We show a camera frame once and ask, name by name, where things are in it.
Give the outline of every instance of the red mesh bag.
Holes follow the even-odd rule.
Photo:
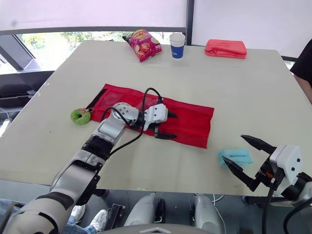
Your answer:
[[[118,102],[127,102],[133,107],[141,110],[144,93],[129,89],[105,84],[103,89],[88,105],[92,108],[91,120],[101,122],[104,111]],[[157,104],[158,96],[147,94],[145,99],[145,109]],[[159,131],[162,134],[174,134],[173,141],[207,148],[207,140],[210,132],[210,121],[214,114],[214,108],[187,104],[169,98],[163,98],[163,104],[169,111],[177,115],[177,118],[169,117],[166,122],[161,123]],[[153,136],[154,132],[147,130],[144,132]]]

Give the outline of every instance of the wire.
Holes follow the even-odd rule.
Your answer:
[[[2,110],[3,112],[5,112],[5,113],[6,113],[6,116],[8,116],[8,118],[10,118],[10,117],[9,117],[9,114],[8,114],[4,109],[0,108],[0,110]]]
[[[224,195],[222,195],[221,197],[219,197],[217,200],[214,200],[214,202],[217,202],[219,200],[221,200],[224,197]]]
[[[118,113],[118,115],[122,118],[122,120],[130,127],[130,124],[129,124],[128,121],[125,119],[125,117],[124,117],[116,108],[114,108],[114,107],[108,107],[108,108],[104,111],[104,113],[103,113],[103,115],[102,115],[101,121],[103,121],[103,119],[104,119],[106,113],[107,113],[109,110],[116,111],[116,112]]]
[[[221,200],[223,197],[224,197],[224,195],[222,195],[221,197],[219,197],[217,200],[214,198],[213,201],[211,201],[211,202],[212,202],[212,203],[213,203],[213,202],[217,202],[217,201]]]
[[[159,92],[154,89],[154,88],[148,88],[144,95],[143,95],[143,99],[142,99],[142,111],[145,110],[145,99],[146,99],[146,95],[148,93],[148,91],[150,90],[153,90],[157,95],[158,95],[158,101],[161,101],[162,100],[162,97],[161,95],[159,94]],[[112,154],[116,153],[118,150],[122,149],[123,147],[127,146],[127,145],[130,145],[131,143],[133,143],[134,141],[136,141],[137,139],[139,139],[142,134],[143,134],[143,131],[144,131],[144,125],[145,125],[145,120],[143,119],[142,121],[142,124],[141,124],[141,131],[139,133],[139,135],[137,135],[135,138],[133,138],[132,140],[128,141],[127,143],[124,143],[123,145],[119,146],[117,149],[113,150],[109,155],[111,156]]]
[[[268,196],[267,196],[267,200],[264,206],[264,211],[262,214],[262,234],[267,233],[267,216],[268,216],[269,205],[272,200],[273,193],[274,193],[274,188],[270,188]]]
[[[310,198],[309,200],[305,201],[300,206],[297,206],[296,208],[294,208],[292,211],[290,211],[288,213],[288,215],[286,216],[286,218],[284,219],[284,222],[283,222],[283,228],[284,228],[284,232],[286,234],[289,234],[287,226],[288,226],[288,222],[289,222],[290,218],[293,217],[296,213],[298,213],[302,209],[304,209],[305,207],[309,206],[311,203],[312,203],[312,198]]]

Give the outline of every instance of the metal frame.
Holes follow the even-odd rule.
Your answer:
[[[281,56],[284,61],[296,62],[298,58]]]
[[[187,0],[186,6],[186,45],[192,45],[193,17],[195,0]]]
[[[16,70],[40,68],[34,56],[15,35],[0,36],[0,53]]]
[[[149,32],[181,32],[185,33],[185,27],[143,27],[143,26],[90,26],[90,27],[56,27],[56,28],[29,28],[0,31],[0,35],[26,34],[26,33],[55,33],[55,32],[105,32],[126,31],[132,32],[144,28]]]

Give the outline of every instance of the window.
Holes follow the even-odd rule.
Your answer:
[[[45,70],[57,69],[83,40],[123,41],[132,32],[58,32],[19,34],[19,39]],[[172,32],[150,32],[161,44],[170,44]]]
[[[286,60],[284,60],[284,63],[286,64],[286,66],[287,66],[287,68],[290,70],[292,67],[293,67],[293,65],[294,65],[294,62],[291,62],[291,61],[286,61]]]

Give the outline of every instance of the blue cloth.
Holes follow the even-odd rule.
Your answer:
[[[11,200],[6,200],[6,199],[0,199],[0,221],[3,220],[5,213],[7,212],[7,210],[9,209],[10,205],[14,203],[14,201]],[[16,202],[19,205],[23,206],[25,205],[25,203],[21,203],[21,202]],[[19,211],[18,207],[14,207],[13,212],[17,212]],[[86,228],[82,228],[78,225],[75,224],[74,222],[74,217],[70,216],[68,223],[66,224],[63,232],[63,234],[95,234],[97,233],[96,229],[89,225]]]
[[[249,152],[246,149],[236,149],[236,150],[222,150],[218,153],[220,164],[224,165],[225,161],[222,156],[227,157],[238,165],[247,165],[252,163],[252,159],[249,156]]]

